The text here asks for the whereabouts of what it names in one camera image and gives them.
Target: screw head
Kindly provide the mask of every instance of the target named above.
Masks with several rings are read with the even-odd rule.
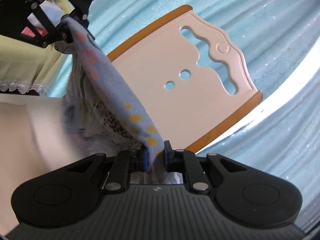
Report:
[[[114,191],[114,190],[119,190],[119,189],[121,189],[121,185],[120,185],[119,183],[117,183],[117,182],[110,182],[110,183],[106,184],[106,185],[104,186],[104,188],[107,189],[107,190],[112,190],[112,191]]]
[[[38,3],[37,3],[37,2],[33,2],[33,3],[31,4],[31,9],[32,9],[32,10],[36,9],[37,7],[38,7]]]
[[[209,188],[209,185],[205,182],[196,182],[195,184],[192,185],[192,187],[199,191],[205,191],[206,189]]]

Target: yellow dot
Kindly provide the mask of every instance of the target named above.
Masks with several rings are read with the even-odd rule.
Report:
[[[140,122],[142,119],[141,115],[139,114],[133,114],[129,116],[129,121],[130,122]]]
[[[157,133],[157,129],[154,128],[152,125],[148,125],[148,126],[147,126],[147,131],[148,131],[149,133]]]
[[[124,108],[129,110],[131,108],[131,105],[130,104],[125,104]]]
[[[147,137],[146,139],[148,145],[156,146],[158,144],[157,139],[153,137]]]
[[[132,127],[132,128],[131,128],[131,131],[132,131],[133,133],[135,133],[135,134],[139,133],[138,128],[135,128],[135,127]]]

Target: chair backrest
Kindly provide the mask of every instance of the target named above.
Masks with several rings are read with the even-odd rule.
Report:
[[[218,74],[197,65],[199,52],[181,29],[207,40],[209,56],[229,68],[236,85],[230,95]],[[194,152],[205,147],[261,100],[250,79],[244,55],[220,28],[184,5],[133,35],[108,55],[145,107],[164,140],[173,148]],[[180,73],[187,70],[190,78]],[[170,82],[173,89],[167,90]]]

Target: circular hole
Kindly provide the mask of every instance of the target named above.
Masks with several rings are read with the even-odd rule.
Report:
[[[190,78],[191,73],[190,73],[190,71],[188,71],[188,70],[185,69],[185,70],[182,70],[182,71],[180,72],[179,76],[180,76],[181,79],[186,80],[186,79],[189,79],[189,78]]]
[[[168,81],[165,85],[164,88],[167,90],[172,90],[174,88],[174,83],[172,81]]]

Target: white lace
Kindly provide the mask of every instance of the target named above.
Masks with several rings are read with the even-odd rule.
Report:
[[[47,96],[49,93],[49,88],[44,85],[42,82],[33,82],[26,83],[22,81],[1,81],[0,82],[0,91],[5,92],[9,90],[10,92],[18,89],[20,94],[28,93],[30,90],[36,91],[40,96]]]

